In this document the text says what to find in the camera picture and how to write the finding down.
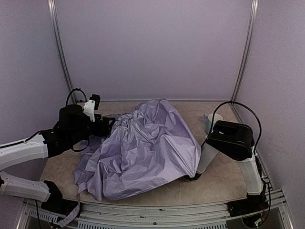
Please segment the lilac umbrella with black lining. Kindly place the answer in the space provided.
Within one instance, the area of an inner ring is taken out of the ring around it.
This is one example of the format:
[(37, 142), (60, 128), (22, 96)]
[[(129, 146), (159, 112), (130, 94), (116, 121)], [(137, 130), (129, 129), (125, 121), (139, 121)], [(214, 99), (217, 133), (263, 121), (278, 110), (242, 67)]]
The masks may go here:
[(78, 192), (95, 200), (132, 197), (180, 177), (194, 177), (201, 148), (179, 112), (166, 100), (138, 104), (117, 117), (106, 137), (82, 141), (74, 170)]

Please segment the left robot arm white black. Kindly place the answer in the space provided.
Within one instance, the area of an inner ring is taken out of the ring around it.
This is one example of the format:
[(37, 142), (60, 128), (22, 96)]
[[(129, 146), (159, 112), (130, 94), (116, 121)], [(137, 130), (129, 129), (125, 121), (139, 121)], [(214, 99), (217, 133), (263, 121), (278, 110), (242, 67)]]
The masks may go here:
[(74, 146), (89, 141), (90, 136), (107, 137), (115, 122), (113, 117), (94, 113), (86, 104), (66, 105), (59, 110), (59, 120), (51, 129), (38, 131), (31, 137), (0, 147), (0, 193), (4, 196), (55, 203), (62, 193), (52, 181), (32, 181), (7, 174), (3, 170), (34, 159), (52, 158)]

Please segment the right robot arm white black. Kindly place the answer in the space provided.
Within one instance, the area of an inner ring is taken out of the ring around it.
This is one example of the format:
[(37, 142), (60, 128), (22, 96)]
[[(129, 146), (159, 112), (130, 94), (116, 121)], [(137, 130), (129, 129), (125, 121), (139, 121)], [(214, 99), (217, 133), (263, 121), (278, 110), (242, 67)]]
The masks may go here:
[(201, 147), (201, 158), (196, 173), (202, 174), (219, 153), (223, 153), (237, 162), (249, 196), (262, 194), (265, 185), (262, 181), (257, 155), (254, 153), (251, 127), (218, 120)]

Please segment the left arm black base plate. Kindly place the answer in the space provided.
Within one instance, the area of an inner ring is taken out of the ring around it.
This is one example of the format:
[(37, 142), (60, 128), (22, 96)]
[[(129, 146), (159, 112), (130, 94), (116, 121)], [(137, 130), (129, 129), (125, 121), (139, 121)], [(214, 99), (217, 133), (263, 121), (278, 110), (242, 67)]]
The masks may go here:
[(68, 216), (78, 205), (77, 201), (62, 199), (59, 202), (42, 202), (41, 208), (53, 213)]

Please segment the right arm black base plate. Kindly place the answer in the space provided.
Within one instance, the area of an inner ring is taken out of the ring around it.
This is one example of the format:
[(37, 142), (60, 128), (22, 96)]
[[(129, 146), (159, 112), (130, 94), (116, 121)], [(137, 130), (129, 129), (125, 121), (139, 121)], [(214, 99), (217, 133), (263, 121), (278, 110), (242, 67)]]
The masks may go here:
[(257, 198), (245, 198), (241, 200), (230, 201), (227, 203), (227, 206), (230, 217), (247, 215), (269, 208), (269, 204), (266, 200), (259, 200)]

